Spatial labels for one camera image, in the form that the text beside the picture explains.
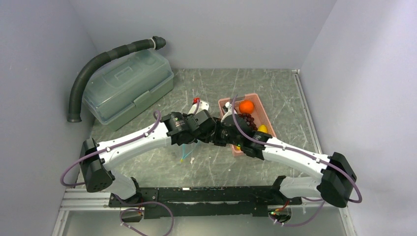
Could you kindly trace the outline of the clear zip top bag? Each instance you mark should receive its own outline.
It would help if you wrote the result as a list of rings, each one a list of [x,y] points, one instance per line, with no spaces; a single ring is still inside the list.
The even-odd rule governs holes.
[[[200,141],[193,142],[190,144],[183,144],[180,146],[180,163],[184,162],[185,159],[192,154],[192,152],[199,146]]]

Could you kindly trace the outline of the orange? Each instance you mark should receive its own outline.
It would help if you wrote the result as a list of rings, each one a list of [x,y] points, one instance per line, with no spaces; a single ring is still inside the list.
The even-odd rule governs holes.
[[[238,108],[241,114],[252,114],[255,109],[255,106],[252,101],[244,100],[239,103]]]

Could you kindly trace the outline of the pink plastic basket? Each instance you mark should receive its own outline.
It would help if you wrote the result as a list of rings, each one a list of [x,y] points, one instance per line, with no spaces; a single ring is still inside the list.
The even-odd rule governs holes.
[[[254,109],[253,109],[253,112],[251,113],[251,116],[252,118],[254,118],[254,124],[256,125],[256,127],[259,128],[261,125],[264,125],[268,129],[268,133],[270,135],[272,135],[273,137],[277,137],[258,94],[249,93],[249,94],[245,94],[243,96],[237,97],[235,110],[238,112],[238,114],[241,113],[239,110],[239,104],[242,101],[246,101],[246,100],[251,101],[254,104]],[[225,106],[227,102],[232,102],[232,98],[227,97],[227,98],[222,98],[218,100],[220,118],[222,118],[226,114],[226,111],[224,110],[223,107]],[[230,147],[232,150],[233,157],[244,155],[244,153],[236,149],[235,146],[230,145]]]

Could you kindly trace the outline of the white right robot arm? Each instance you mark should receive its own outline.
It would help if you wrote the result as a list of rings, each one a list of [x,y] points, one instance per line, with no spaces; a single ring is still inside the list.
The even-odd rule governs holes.
[[[215,118],[215,121],[215,145],[235,145],[249,157],[281,163],[308,175],[303,178],[278,177],[271,190],[275,203],[283,204],[295,197],[321,198],[339,208],[345,208],[349,202],[361,203],[357,176],[344,155],[303,150],[268,133],[254,131],[233,116]]]

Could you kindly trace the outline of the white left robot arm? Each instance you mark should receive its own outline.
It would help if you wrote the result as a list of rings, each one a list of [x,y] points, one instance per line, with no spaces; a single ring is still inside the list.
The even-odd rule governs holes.
[[[144,129],[110,141],[91,141],[81,159],[84,184],[89,193],[108,190],[128,206],[136,206],[141,192],[136,179],[118,173],[118,165],[145,152],[170,145],[181,146],[209,138],[216,130],[216,120],[207,110],[196,114],[154,112],[156,122]]]

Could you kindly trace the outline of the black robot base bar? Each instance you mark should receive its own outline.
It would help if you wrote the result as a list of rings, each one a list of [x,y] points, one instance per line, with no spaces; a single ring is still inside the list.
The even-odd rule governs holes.
[[[108,206],[130,207],[144,203],[144,218],[168,217],[166,205],[175,217],[251,215],[265,217],[273,207],[286,201],[274,194],[270,186],[237,187],[159,187],[140,188],[139,197],[119,201],[111,194]]]

